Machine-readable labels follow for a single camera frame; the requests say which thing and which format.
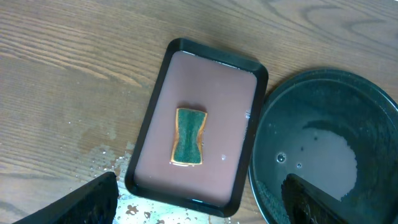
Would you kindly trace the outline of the orange green sponge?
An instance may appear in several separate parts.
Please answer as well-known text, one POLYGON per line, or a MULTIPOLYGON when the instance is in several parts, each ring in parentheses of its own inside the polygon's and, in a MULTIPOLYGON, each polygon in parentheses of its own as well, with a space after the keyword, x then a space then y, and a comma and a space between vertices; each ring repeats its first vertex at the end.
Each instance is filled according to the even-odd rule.
POLYGON ((207 113, 190 108, 177 108, 171 163, 196 166, 203 164, 202 136, 207 113))

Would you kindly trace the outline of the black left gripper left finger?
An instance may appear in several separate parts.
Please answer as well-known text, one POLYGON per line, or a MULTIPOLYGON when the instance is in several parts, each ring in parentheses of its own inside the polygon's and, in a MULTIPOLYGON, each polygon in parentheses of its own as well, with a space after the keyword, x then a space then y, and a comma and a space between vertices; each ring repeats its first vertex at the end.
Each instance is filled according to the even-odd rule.
POLYGON ((106 172, 45 208, 15 224, 109 223, 118 206, 118 184, 114 172, 106 172))

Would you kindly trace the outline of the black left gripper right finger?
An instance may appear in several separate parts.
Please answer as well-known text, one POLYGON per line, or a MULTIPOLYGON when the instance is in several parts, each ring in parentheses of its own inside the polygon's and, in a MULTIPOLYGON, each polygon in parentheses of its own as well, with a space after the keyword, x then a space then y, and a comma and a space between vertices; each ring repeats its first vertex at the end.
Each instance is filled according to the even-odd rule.
POLYGON ((296 174, 288 174, 281 185, 282 200, 294 224, 365 223, 363 216, 296 174))

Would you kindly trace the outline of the round black tray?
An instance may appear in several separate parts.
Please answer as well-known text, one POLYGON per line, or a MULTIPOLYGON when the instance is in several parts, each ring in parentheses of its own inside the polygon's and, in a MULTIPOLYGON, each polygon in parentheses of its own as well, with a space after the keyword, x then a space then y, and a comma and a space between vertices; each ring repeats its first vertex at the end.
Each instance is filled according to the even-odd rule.
POLYGON ((296 174, 363 223, 397 222, 397 104, 350 72, 303 72, 266 99, 249 179, 268 223, 288 223, 281 187, 296 174))

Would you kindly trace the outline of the black rectangular water tray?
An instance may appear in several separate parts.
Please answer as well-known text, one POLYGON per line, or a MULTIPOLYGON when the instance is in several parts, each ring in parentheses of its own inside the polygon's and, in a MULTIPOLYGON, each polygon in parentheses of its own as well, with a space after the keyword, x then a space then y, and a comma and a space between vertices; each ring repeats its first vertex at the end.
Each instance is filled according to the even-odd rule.
POLYGON ((138 197, 230 217, 241 203, 268 72, 257 60, 172 40, 124 178, 138 197), (177 108, 207 113, 203 164, 171 163, 177 108))

